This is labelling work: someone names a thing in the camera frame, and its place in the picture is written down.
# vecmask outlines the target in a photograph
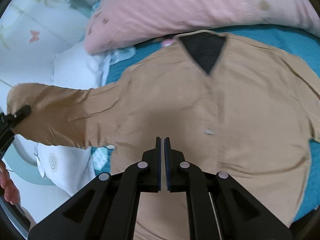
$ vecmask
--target hand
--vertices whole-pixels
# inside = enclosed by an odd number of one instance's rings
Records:
[[[20,203],[20,193],[7,171],[3,161],[0,161],[0,186],[4,189],[4,199],[11,205]]]

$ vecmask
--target teal bedsheet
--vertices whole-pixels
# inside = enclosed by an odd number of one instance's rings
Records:
[[[284,49],[291,54],[303,58],[317,75],[320,75],[320,39],[303,30],[276,25],[256,25],[219,28],[214,31],[230,32]],[[152,41],[137,44],[135,56],[110,67],[107,84],[117,81],[127,67],[138,63],[143,58],[160,49],[160,47],[159,42],[154,43]],[[310,149],[312,155],[310,176],[305,196],[295,221],[320,204],[320,143],[310,141]]]

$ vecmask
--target pink butterfly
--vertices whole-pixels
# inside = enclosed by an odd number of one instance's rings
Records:
[[[31,38],[31,40],[29,41],[29,43],[32,43],[32,42],[35,42],[35,41],[39,41],[39,34],[40,34],[40,32],[39,32],[39,31],[33,31],[33,30],[31,30],[30,32],[31,32],[31,34],[32,34],[32,38]]]

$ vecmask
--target brown shirt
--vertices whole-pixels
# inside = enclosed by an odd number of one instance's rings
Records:
[[[114,144],[112,174],[141,160],[156,136],[170,137],[187,161],[229,172],[289,226],[308,179],[308,140],[320,141],[319,78],[283,50],[219,35],[226,42],[210,75],[178,35],[98,89],[19,85],[8,112],[28,104],[32,114],[14,132],[47,145]],[[188,239],[185,195],[142,194],[135,237]]]

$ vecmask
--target pink pillow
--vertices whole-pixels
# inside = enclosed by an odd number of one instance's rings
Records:
[[[320,36],[309,0],[101,0],[84,46],[99,53],[171,33],[254,24],[299,27]]]

